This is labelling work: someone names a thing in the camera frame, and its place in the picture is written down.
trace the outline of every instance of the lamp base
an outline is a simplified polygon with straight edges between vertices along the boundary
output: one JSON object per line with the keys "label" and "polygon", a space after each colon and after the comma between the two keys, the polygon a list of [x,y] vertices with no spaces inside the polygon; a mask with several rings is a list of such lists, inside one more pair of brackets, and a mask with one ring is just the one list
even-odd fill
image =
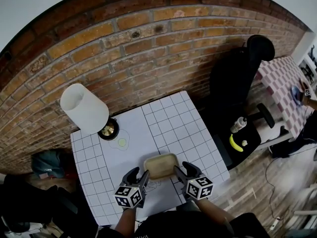
{"label": "lamp base", "polygon": [[98,132],[99,137],[104,140],[113,140],[118,136],[119,124],[116,119],[109,118],[106,125]]}

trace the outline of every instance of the small tray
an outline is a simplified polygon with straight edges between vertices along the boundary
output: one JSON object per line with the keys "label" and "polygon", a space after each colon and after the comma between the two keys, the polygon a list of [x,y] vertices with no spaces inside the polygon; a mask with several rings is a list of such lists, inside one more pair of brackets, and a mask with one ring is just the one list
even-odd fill
{"label": "small tray", "polygon": [[145,160],[144,170],[149,170],[150,180],[158,181],[171,178],[174,174],[174,166],[178,166],[175,154],[168,153],[158,155]]}

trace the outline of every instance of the grid pattern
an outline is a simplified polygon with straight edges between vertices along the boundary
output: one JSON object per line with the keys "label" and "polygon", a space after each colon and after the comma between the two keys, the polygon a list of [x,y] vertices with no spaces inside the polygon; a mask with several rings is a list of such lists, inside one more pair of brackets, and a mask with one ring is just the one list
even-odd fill
{"label": "grid pattern", "polygon": [[[142,110],[160,154],[174,153],[184,173],[182,162],[187,161],[213,183],[229,179],[227,167],[186,91],[145,104]],[[183,184],[177,178],[171,180],[184,203]]]}
{"label": "grid pattern", "polygon": [[[306,117],[313,111],[310,107],[298,107],[291,95],[291,87],[296,85],[301,89],[299,80],[306,82],[305,76],[291,57],[277,58],[272,61],[262,61],[259,70],[263,85],[276,102],[286,122],[287,129],[296,138],[303,129]],[[316,99],[311,89],[312,99]]]}
{"label": "grid pattern", "polygon": [[[143,114],[160,154],[174,153],[181,165],[188,161],[199,167],[213,183],[229,178],[229,172],[217,147],[186,91],[145,104]],[[100,139],[97,134],[76,131],[71,134],[77,172],[88,205],[101,225],[116,224],[122,208],[114,199],[114,187],[110,179]],[[171,179],[182,203],[183,186]]]}
{"label": "grid pattern", "polygon": [[114,187],[99,136],[79,130],[72,133],[70,138],[79,180],[97,224],[104,226],[117,223],[122,207],[115,203],[112,196]]}

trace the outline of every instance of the lamp shade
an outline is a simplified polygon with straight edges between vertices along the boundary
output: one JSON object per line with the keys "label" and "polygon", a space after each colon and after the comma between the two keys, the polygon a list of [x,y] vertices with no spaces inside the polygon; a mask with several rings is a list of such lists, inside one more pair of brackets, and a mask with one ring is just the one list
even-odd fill
{"label": "lamp shade", "polygon": [[78,83],[63,92],[60,107],[81,130],[90,134],[100,131],[109,118],[107,105]]}

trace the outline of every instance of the marker cube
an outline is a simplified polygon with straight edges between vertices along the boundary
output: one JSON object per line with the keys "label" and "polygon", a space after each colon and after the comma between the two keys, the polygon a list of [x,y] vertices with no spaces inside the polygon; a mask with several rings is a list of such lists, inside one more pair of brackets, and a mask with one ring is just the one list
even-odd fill
{"label": "marker cube", "polygon": [[193,198],[200,200],[211,196],[212,188],[212,181],[206,176],[202,176],[187,182],[186,193]]}
{"label": "marker cube", "polygon": [[138,187],[120,186],[113,195],[117,205],[125,208],[135,208],[142,200]]}

